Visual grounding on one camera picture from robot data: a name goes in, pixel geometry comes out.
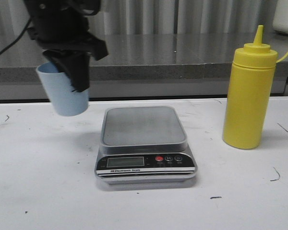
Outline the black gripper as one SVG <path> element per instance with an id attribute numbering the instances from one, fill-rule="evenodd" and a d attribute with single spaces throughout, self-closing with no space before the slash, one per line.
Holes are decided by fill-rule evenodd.
<path id="1" fill-rule="evenodd" d="M 89 33 L 87 16 L 101 10 L 100 0 L 25 0 L 32 20 L 29 36 L 46 49 L 43 56 L 64 72 L 77 92 L 89 88 L 89 53 L 108 55 L 106 42 Z"/>

